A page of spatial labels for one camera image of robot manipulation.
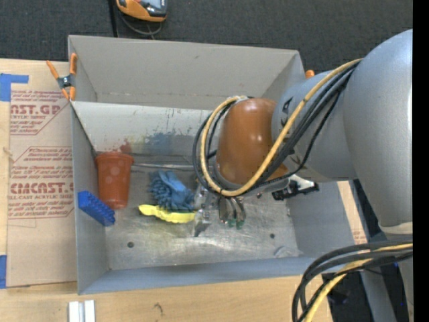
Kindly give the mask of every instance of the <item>cardboard sheet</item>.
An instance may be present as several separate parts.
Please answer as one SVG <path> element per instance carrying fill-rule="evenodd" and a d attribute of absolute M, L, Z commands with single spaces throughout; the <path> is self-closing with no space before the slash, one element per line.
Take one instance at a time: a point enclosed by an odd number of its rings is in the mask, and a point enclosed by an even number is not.
<path fill-rule="evenodd" d="M 0 60 L 0 73 L 29 76 L 11 85 L 6 285 L 76 280 L 70 106 L 45 61 Z"/>

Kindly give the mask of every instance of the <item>black floor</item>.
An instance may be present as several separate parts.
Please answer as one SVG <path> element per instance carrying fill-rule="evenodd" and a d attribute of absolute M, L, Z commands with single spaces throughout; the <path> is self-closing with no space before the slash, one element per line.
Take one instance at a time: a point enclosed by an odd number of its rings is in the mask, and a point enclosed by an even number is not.
<path fill-rule="evenodd" d="M 316 72 L 413 28 L 413 0 L 168 0 L 168 7 L 158 40 L 299 50 L 304 69 Z M 119 20 L 118 31 L 140 37 Z M 0 0 L 0 58 L 67 60 L 69 34 L 112 36 L 106 0 Z M 372 321 L 359 276 L 342 289 L 335 294 L 346 300 L 331 297 L 335 321 Z"/>

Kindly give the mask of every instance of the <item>blue tape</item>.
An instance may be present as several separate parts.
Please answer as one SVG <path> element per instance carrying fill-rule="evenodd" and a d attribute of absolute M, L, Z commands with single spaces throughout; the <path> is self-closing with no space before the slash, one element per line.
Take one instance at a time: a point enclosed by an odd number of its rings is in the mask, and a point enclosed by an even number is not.
<path fill-rule="evenodd" d="M 28 75 L 0 74 L 0 101 L 11 100 L 11 85 L 13 83 L 28 83 Z"/>
<path fill-rule="evenodd" d="M 6 288 L 6 255 L 0 255 L 0 288 Z"/>

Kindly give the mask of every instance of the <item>yellow plastic object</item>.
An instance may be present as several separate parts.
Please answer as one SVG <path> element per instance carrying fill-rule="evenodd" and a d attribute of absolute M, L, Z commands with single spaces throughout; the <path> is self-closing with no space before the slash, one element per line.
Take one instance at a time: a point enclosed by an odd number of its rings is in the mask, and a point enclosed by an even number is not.
<path fill-rule="evenodd" d="M 194 220 L 195 212 L 179 213 L 169 212 L 159 205 L 139 205 L 139 210 L 146 216 L 156 216 L 163 221 L 171 223 L 188 223 Z"/>

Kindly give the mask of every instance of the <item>yellow cable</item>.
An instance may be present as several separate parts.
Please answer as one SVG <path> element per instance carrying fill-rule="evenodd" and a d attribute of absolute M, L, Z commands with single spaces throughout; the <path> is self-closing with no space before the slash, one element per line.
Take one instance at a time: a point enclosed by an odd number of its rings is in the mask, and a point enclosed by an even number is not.
<path fill-rule="evenodd" d="M 409 247 L 412 247 L 413 243 L 409 243 L 409 244 L 400 244 L 400 245 L 396 245 L 396 246 L 387 246 L 387 247 L 382 247 L 379 248 L 377 250 L 375 250 L 374 252 L 383 252 L 383 251 L 389 251 L 389 250 L 403 250 Z M 354 262 L 350 262 L 349 264 L 345 265 L 340 271 L 337 272 L 341 273 L 356 267 L 360 267 L 362 266 L 364 263 L 368 262 L 372 260 L 372 258 L 370 259 L 364 259 L 364 260 L 357 260 Z M 337 285 L 347 274 L 341 274 L 340 276 L 336 276 L 335 278 L 333 278 L 324 288 L 323 290 L 320 292 L 320 294 L 317 296 L 313 306 L 311 307 L 311 309 L 309 310 L 305 322 L 311 322 L 311 320 L 314 317 L 314 314 L 316 313 L 317 309 L 319 308 L 319 305 L 321 304 L 321 302 L 323 301 L 323 299 L 328 295 L 328 293 L 334 288 L 335 285 Z"/>
<path fill-rule="evenodd" d="M 344 266 L 341 269 L 341 272 L 345 271 L 345 270 L 351 270 L 351 269 L 356 268 L 356 267 L 360 267 L 364 263 L 366 263 L 370 260 L 372 260 L 372 258 L 351 262 L 350 264 L 347 264 L 346 266 Z M 319 308 L 319 305 L 321 304 L 323 299 L 328 295 L 328 293 L 333 289 L 333 287 L 335 285 L 337 285 L 346 275 L 347 274 L 341 274 L 340 276 L 336 276 L 322 289 L 320 294 L 317 296 L 313 306 L 309 310 L 309 312 L 306 316 L 305 322 L 311 322 L 313 320 L 314 314 L 316 313 L 317 308 Z"/>
<path fill-rule="evenodd" d="M 298 104 L 298 106 L 295 108 L 294 112 L 291 114 L 288 122 L 283 127 L 282 131 L 280 132 L 280 135 L 277 137 L 277 140 L 274 142 L 274 145 L 272 146 L 271 150 L 269 151 L 268 155 L 266 156 L 265 160 L 262 162 L 261 166 L 258 168 L 257 172 L 252 176 L 252 178 L 247 181 L 242 187 L 239 189 L 233 190 L 233 191 L 226 191 L 223 190 L 222 187 L 218 186 L 217 183 L 213 181 L 210 174 L 208 173 L 208 169 L 206 166 L 206 139 L 208 135 L 208 131 L 210 129 L 211 123 L 216 117 L 216 114 L 223 109 L 226 105 L 233 101 L 237 101 L 240 99 L 240 97 L 233 97 L 230 99 L 227 99 L 225 102 L 220 104 L 212 113 L 210 118 L 207 121 L 207 124 L 205 128 L 203 129 L 202 136 L 201 136 L 201 145 L 200 145 L 200 157 L 201 157 L 201 170 L 204 175 L 204 178 L 207 180 L 207 183 L 210 185 L 210 187 L 215 190 L 217 193 L 221 193 L 223 196 L 226 197 L 235 197 L 238 195 L 243 194 L 247 190 L 249 190 L 256 181 L 261 177 L 265 169 L 268 167 L 269 163 L 273 160 L 275 153 L 280 148 L 281 144 L 283 143 L 283 139 L 288 134 L 292 124 L 295 122 L 295 119 L 298 117 L 301 110 L 304 108 L 304 106 L 307 104 L 307 102 L 313 97 L 314 94 L 324 85 L 326 84 L 332 77 L 337 75 L 338 73 L 342 72 L 343 70 L 347 69 L 348 67 L 354 65 L 361 59 L 357 59 L 354 61 L 350 61 L 348 63 L 343 64 L 342 66 L 339 66 L 338 68 L 332 70 L 328 75 L 326 75 L 322 80 L 319 81 L 317 85 L 315 85 L 310 91 L 306 94 L 304 99 L 301 100 L 301 102 Z"/>

